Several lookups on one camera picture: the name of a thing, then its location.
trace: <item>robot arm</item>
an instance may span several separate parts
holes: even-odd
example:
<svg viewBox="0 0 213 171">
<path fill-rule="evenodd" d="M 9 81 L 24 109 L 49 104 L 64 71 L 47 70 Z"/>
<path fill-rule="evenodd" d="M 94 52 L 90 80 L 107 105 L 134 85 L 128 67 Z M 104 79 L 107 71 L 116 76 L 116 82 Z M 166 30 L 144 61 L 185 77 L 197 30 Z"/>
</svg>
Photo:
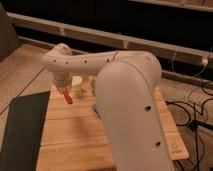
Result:
<svg viewBox="0 0 213 171">
<path fill-rule="evenodd" d="M 161 76 L 148 52 L 115 51 L 63 55 L 53 49 L 43 58 L 56 86 L 70 84 L 70 73 L 97 75 L 97 110 L 118 171 L 173 171 L 154 100 Z"/>
</svg>

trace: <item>black cable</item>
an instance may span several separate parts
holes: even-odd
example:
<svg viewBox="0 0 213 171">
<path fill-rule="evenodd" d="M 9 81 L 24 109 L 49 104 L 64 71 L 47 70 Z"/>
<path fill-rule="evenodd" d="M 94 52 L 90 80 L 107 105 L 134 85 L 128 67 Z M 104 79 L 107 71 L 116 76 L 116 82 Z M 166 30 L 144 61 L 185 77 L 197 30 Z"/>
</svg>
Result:
<svg viewBox="0 0 213 171">
<path fill-rule="evenodd" d="M 204 82 L 203 84 L 201 84 L 201 90 L 202 90 L 205 94 L 207 94 L 207 95 L 209 95 L 209 96 L 213 96 L 213 93 L 210 93 L 210 92 L 208 92 L 208 91 L 205 89 L 205 87 L 206 87 L 208 84 L 212 84 L 212 82 L 211 82 L 211 81 L 208 81 L 208 82 Z"/>
<path fill-rule="evenodd" d="M 200 142 L 201 142 L 201 145 L 202 145 L 202 154 L 201 154 L 201 157 L 200 157 L 198 163 L 197 163 L 190 171 L 195 171 L 195 170 L 197 169 L 198 165 L 199 165 L 199 164 L 201 163 L 201 161 L 203 160 L 203 157 L 204 157 L 204 154 L 205 154 L 204 142 L 203 142 L 203 140 L 202 140 L 202 138 L 201 138 L 201 136 L 200 136 L 199 134 L 198 134 L 198 137 L 199 137 Z"/>
<path fill-rule="evenodd" d="M 42 68 L 36 75 L 35 77 L 33 77 L 33 79 L 18 93 L 18 95 L 16 95 L 14 98 L 19 97 L 25 90 L 27 87 L 30 86 L 30 84 L 42 73 L 42 71 L 44 71 L 44 68 Z M 4 113 L 4 111 L 7 110 L 7 108 L 10 106 L 10 103 L 0 112 L 0 116 Z"/>
<path fill-rule="evenodd" d="M 206 0 L 203 0 L 202 5 L 204 5 L 204 4 L 205 4 L 205 1 L 206 1 Z"/>
<path fill-rule="evenodd" d="M 187 103 L 187 102 L 183 102 L 183 101 L 166 101 L 166 104 L 174 104 L 174 103 L 180 103 L 180 104 L 185 104 L 185 105 L 187 105 L 187 106 L 189 106 L 189 107 L 191 107 L 193 110 L 194 110 L 194 107 L 193 107 L 193 105 L 191 105 L 191 104 L 189 104 L 189 103 Z M 200 111 L 198 111 L 197 109 L 195 109 L 196 110 L 196 112 L 197 113 L 199 113 L 200 115 L 202 115 L 202 112 L 200 112 Z"/>
<path fill-rule="evenodd" d="M 177 106 L 177 107 L 183 109 L 185 111 L 185 113 L 187 114 L 187 116 L 188 116 L 188 120 L 185 123 L 183 123 L 183 124 L 177 124 L 176 123 L 176 126 L 187 126 L 191 122 L 191 115 L 190 115 L 189 111 L 185 107 L 183 107 L 183 106 L 181 106 L 179 104 L 176 104 L 176 103 L 167 103 L 167 105 L 174 105 L 174 106 Z"/>
<path fill-rule="evenodd" d="M 185 171 L 185 169 L 184 169 L 183 165 L 180 163 L 180 161 L 177 160 L 176 162 L 177 162 L 177 164 L 178 164 L 180 170 L 181 170 L 181 171 Z"/>
<path fill-rule="evenodd" d="M 204 113 L 204 109 L 205 109 L 205 104 L 209 101 L 213 100 L 213 98 L 209 98 L 203 101 L 202 105 L 201 105 L 201 113 Z"/>
<path fill-rule="evenodd" d="M 187 106 L 189 106 L 190 108 L 192 108 L 192 110 L 195 110 L 196 111 L 196 113 L 198 113 L 200 116 L 204 116 L 204 114 L 206 114 L 206 118 L 205 118 L 205 120 L 204 121 L 207 121 L 208 120 L 208 110 L 205 108 L 205 103 L 204 103 L 204 105 L 202 104 L 202 105 L 200 105 L 200 104 L 197 104 L 197 103 L 194 103 L 196 106 L 198 106 L 198 107 L 200 107 L 201 109 L 201 111 L 199 111 L 199 110 L 197 110 L 197 108 L 195 108 L 194 109 L 194 107 L 193 107 L 193 105 L 191 105 L 191 104 L 189 104 L 189 103 L 187 103 L 187 102 L 183 102 L 183 101 L 172 101 L 172 102 L 170 102 L 170 101 L 166 101 L 166 104 L 167 105 L 169 105 L 169 104 L 174 104 L 174 103 L 180 103 L 180 104 L 185 104 L 185 105 L 187 105 Z"/>
<path fill-rule="evenodd" d="M 197 120 L 196 111 L 194 110 L 194 120 Z M 196 150 L 196 160 L 197 160 L 197 171 L 200 171 L 200 162 L 199 162 L 199 147 L 198 147 L 198 132 L 195 130 L 195 150 Z"/>
</svg>

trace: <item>cable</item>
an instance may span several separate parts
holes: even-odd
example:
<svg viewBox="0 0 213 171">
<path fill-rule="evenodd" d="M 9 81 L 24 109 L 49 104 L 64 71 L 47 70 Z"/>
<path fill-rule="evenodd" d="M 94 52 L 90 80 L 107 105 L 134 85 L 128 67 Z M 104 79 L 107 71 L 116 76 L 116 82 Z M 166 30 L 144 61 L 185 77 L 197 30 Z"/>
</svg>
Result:
<svg viewBox="0 0 213 171">
<path fill-rule="evenodd" d="M 169 105 L 169 104 L 184 104 L 184 105 L 187 105 L 188 107 L 190 107 L 190 108 L 192 108 L 193 110 L 194 110 L 194 108 L 193 108 L 193 105 L 191 105 L 191 104 L 189 104 L 189 103 L 187 103 L 187 102 L 183 102 L 183 101 L 172 101 L 172 102 L 170 102 L 170 101 L 166 101 L 166 104 L 167 105 Z M 200 104 L 197 104 L 197 103 L 195 103 L 195 105 L 197 105 L 197 106 L 199 106 L 200 108 L 201 108 L 201 111 L 199 111 L 199 110 L 197 110 L 197 108 L 195 108 L 195 110 L 196 110 L 196 112 L 199 114 L 199 115 L 201 115 L 201 116 L 203 116 L 204 114 L 206 114 L 206 119 L 205 120 L 207 120 L 208 119 L 208 111 L 206 110 L 206 108 L 205 107 L 203 107 L 202 108 L 202 106 L 200 105 Z"/>
<path fill-rule="evenodd" d="M 42 68 L 34 77 L 33 79 L 16 95 L 14 98 L 19 97 L 27 87 L 44 71 L 44 68 Z M 10 103 L 0 112 L 0 116 L 4 113 L 4 111 L 7 110 L 7 108 L 10 106 Z"/>
<path fill-rule="evenodd" d="M 212 50 L 213 50 L 213 46 L 209 50 L 209 55 L 208 55 L 207 59 L 212 59 L 211 58 Z"/>
<path fill-rule="evenodd" d="M 179 104 L 173 103 L 173 102 L 167 103 L 167 105 L 174 105 L 174 106 L 177 106 L 177 107 L 183 109 L 185 111 L 185 113 L 187 114 L 187 116 L 188 116 L 188 119 L 187 119 L 187 121 L 185 123 L 183 123 L 183 124 L 177 124 L 176 123 L 176 126 L 181 126 L 181 127 L 182 126 L 187 126 L 191 122 L 191 115 L 190 115 L 189 111 L 185 107 L 183 107 L 183 106 L 181 106 Z"/>
<path fill-rule="evenodd" d="M 194 120 L 197 120 L 197 116 L 196 116 L 196 111 L 194 110 Z M 198 132 L 197 129 L 195 130 L 195 150 L 196 150 L 196 160 L 197 160 L 197 171 L 200 171 L 200 162 L 199 162 L 199 147 L 198 147 Z"/>
<path fill-rule="evenodd" d="M 202 154 L 200 156 L 200 159 L 199 159 L 198 163 L 196 163 L 196 165 L 190 171 L 195 171 L 195 169 L 197 169 L 198 165 L 203 160 L 203 157 L 204 157 L 204 154 L 205 154 L 205 145 L 204 145 L 204 142 L 203 142 L 203 140 L 202 140 L 202 138 L 201 138 L 201 136 L 199 134 L 198 134 L 198 137 L 199 137 L 200 143 L 202 145 Z"/>
<path fill-rule="evenodd" d="M 184 169 L 183 165 L 180 163 L 180 161 L 177 160 L 176 162 L 177 162 L 177 164 L 178 164 L 180 170 L 181 170 L 181 171 L 185 171 L 185 169 Z"/>
<path fill-rule="evenodd" d="M 208 82 L 204 82 L 204 83 L 201 84 L 201 90 L 202 90 L 205 94 L 207 94 L 207 95 L 209 95 L 209 96 L 213 96 L 213 93 L 208 92 L 208 91 L 205 89 L 205 87 L 206 87 L 208 84 L 212 84 L 212 83 L 213 83 L 212 81 L 208 81 Z"/>
</svg>

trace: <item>wooden board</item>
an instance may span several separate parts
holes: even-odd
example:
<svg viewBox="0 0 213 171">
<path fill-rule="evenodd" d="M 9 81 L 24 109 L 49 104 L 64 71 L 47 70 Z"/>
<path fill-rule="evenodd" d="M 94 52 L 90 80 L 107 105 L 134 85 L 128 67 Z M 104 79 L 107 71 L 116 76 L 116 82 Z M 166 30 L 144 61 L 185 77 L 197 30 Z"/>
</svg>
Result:
<svg viewBox="0 0 213 171">
<path fill-rule="evenodd" d="M 95 97 L 89 84 L 83 85 L 81 94 L 71 95 L 74 104 L 68 105 L 54 86 L 51 89 L 37 171 L 115 167 L 101 120 L 92 110 Z M 188 151 L 159 88 L 155 91 L 155 100 L 172 159 L 188 158 Z"/>
</svg>

